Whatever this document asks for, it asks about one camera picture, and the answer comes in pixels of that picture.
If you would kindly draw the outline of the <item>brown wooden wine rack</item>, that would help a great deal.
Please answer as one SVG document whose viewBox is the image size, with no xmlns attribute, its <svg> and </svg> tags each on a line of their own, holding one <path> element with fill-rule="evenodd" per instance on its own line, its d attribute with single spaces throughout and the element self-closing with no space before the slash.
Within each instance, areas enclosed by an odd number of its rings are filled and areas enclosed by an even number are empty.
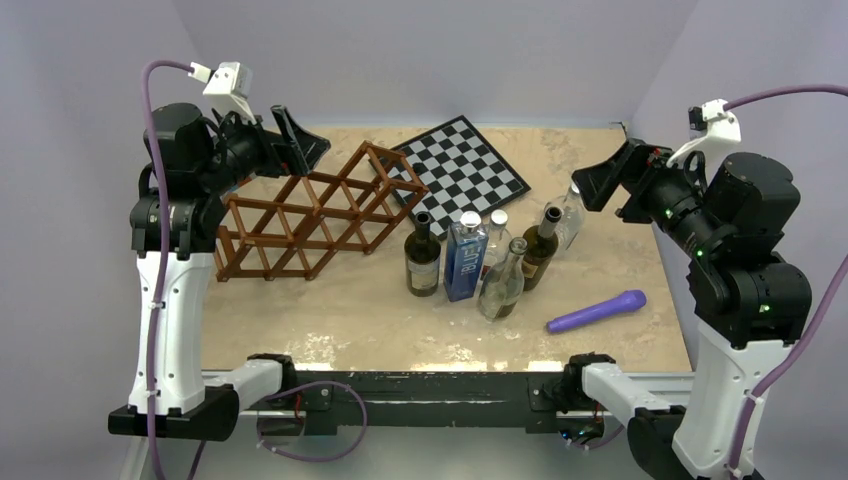
<svg viewBox="0 0 848 480">
<path fill-rule="evenodd" d="M 313 280 L 339 252 L 372 254 L 428 191 L 404 153 L 365 141 L 338 173 L 291 177 L 270 200 L 231 193 L 216 278 Z"/>
</svg>

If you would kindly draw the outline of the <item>clear glass bottle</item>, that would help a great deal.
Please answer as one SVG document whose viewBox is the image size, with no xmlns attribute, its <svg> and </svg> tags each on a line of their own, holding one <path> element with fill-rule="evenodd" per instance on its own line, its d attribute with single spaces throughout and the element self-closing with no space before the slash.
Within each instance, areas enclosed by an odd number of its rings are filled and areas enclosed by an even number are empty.
<svg viewBox="0 0 848 480">
<path fill-rule="evenodd" d="M 511 239 L 504 260 L 492 266 L 484 277 L 478 309 L 488 320 L 502 320 L 516 307 L 525 283 L 522 261 L 527 249 L 524 238 Z"/>
</svg>

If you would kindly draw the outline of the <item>dark green wine bottle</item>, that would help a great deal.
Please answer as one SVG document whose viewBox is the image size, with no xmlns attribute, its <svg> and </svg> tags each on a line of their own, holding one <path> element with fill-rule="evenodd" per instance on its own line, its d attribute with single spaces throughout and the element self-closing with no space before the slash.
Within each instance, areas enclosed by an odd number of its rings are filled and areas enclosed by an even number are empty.
<svg viewBox="0 0 848 480">
<path fill-rule="evenodd" d="M 433 217 L 428 212 L 414 216 L 414 230 L 404 242 L 407 288 L 416 297 L 428 297 L 438 287 L 441 245 L 431 231 Z"/>
</svg>

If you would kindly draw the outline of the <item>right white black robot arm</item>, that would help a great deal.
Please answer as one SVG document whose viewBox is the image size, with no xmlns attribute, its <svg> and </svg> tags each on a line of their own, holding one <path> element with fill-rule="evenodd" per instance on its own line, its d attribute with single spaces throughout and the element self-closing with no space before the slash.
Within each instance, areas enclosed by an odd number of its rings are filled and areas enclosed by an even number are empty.
<svg viewBox="0 0 848 480">
<path fill-rule="evenodd" d="M 800 202 L 790 170 L 756 153 L 729 154 L 710 181 L 705 149 L 673 161 L 669 149 L 629 139 L 606 161 L 576 170 L 585 207 L 618 188 L 617 216 L 655 224 L 689 258 L 699 353 L 686 405 L 650 393 L 605 354 L 575 355 L 550 399 L 561 411 L 599 405 L 627 431 L 631 454 L 655 479 L 750 479 L 768 373 L 806 325 L 809 281 L 776 251 Z"/>
</svg>

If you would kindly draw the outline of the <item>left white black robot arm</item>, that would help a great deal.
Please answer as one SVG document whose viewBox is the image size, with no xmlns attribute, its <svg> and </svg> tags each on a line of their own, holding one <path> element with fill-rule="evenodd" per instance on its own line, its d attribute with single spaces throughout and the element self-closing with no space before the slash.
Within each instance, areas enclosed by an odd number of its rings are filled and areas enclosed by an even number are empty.
<svg viewBox="0 0 848 480">
<path fill-rule="evenodd" d="M 330 142 L 272 108 L 276 131 L 237 113 L 206 117 L 190 103 L 154 110 L 143 135 L 151 161 L 130 213 L 142 311 L 137 373 L 127 403 L 109 414 L 114 435 L 228 439 L 239 414 L 260 400 L 284 409 L 297 399 L 293 362 L 254 354 L 216 380 L 203 377 L 201 330 L 223 198 L 244 181 L 302 177 Z"/>
</svg>

